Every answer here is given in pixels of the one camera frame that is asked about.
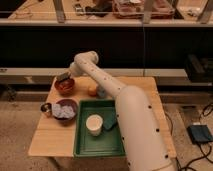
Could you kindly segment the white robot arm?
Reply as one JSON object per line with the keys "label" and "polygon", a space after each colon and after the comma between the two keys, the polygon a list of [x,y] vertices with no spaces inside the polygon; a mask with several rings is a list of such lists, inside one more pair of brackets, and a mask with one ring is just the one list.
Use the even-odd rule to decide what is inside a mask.
{"label": "white robot arm", "polygon": [[127,85],[97,66],[95,51],[79,53],[73,76],[88,74],[115,100],[117,120],[130,171],[175,171],[151,102],[142,88]]}

